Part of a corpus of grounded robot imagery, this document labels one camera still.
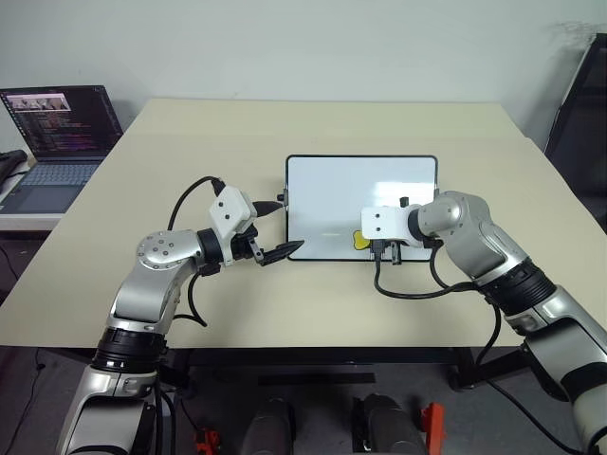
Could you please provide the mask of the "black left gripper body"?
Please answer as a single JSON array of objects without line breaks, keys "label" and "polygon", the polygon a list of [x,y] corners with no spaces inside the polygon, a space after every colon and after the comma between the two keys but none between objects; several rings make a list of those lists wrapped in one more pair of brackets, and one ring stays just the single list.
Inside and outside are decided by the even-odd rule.
[{"label": "black left gripper body", "polygon": [[260,258],[260,249],[256,244],[257,228],[251,224],[243,233],[232,238],[232,258],[234,260]]}]

